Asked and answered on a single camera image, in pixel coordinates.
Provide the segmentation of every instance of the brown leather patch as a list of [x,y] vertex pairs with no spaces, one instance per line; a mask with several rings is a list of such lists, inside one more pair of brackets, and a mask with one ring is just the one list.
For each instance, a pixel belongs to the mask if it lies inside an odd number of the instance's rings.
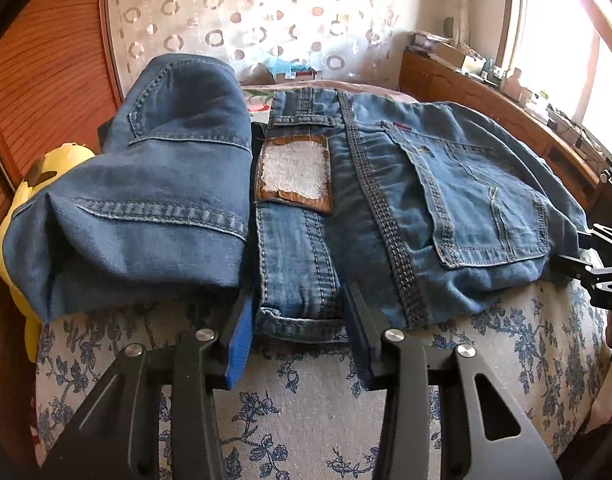
[[296,135],[266,139],[257,164],[255,198],[333,210],[330,155],[324,136]]

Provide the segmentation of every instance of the yellow plush toy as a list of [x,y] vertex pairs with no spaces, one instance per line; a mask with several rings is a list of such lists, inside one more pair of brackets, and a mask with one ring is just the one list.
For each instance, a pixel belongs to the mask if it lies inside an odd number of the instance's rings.
[[22,295],[15,283],[13,283],[13,280],[10,279],[8,271],[6,270],[3,254],[4,236],[6,235],[6,230],[8,229],[11,216],[15,209],[24,202],[27,202],[30,197],[41,191],[51,182],[57,180],[68,170],[94,156],[95,153],[85,146],[80,146],[78,144],[62,144],[57,149],[37,159],[17,188],[15,196],[13,197],[13,203],[0,226],[0,276],[10,288],[10,294],[13,297],[13,301],[15,301],[15,305],[17,305],[19,311],[26,317],[24,342],[28,358],[33,363],[37,356],[37,346],[39,344],[42,322],[37,317],[37,314],[33,312],[33,309],[31,309],[28,300]]

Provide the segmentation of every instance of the denim fabric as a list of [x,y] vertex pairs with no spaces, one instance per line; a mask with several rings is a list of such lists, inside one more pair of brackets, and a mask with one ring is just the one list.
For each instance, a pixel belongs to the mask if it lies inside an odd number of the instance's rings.
[[339,284],[401,328],[474,314],[578,254],[585,214],[524,143],[451,103],[332,89],[277,92],[267,138],[326,136],[333,212],[259,202],[258,328],[344,337]]
[[102,155],[14,212],[3,241],[10,276],[44,321],[237,287],[251,162],[231,68],[158,57],[106,128]]

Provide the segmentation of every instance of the blue floral pattern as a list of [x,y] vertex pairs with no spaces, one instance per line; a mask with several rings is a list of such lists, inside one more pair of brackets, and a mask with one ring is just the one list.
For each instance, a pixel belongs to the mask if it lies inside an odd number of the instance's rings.
[[[41,463],[65,424],[129,342],[174,344],[204,325],[211,302],[136,306],[70,316],[43,328],[36,412]],[[427,327],[416,336],[437,348],[473,344],[515,395],[558,456],[577,432],[608,371],[606,313],[578,283],[536,282],[508,291],[485,312]],[[260,338],[236,389],[215,405],[228,480],[372,476],[384,392],[358,380],[345,345],[305,346]],[[429,389],[431,474],[438,478],[438,389]],[[171,479],[170,390],[159,410],[160,478]]]

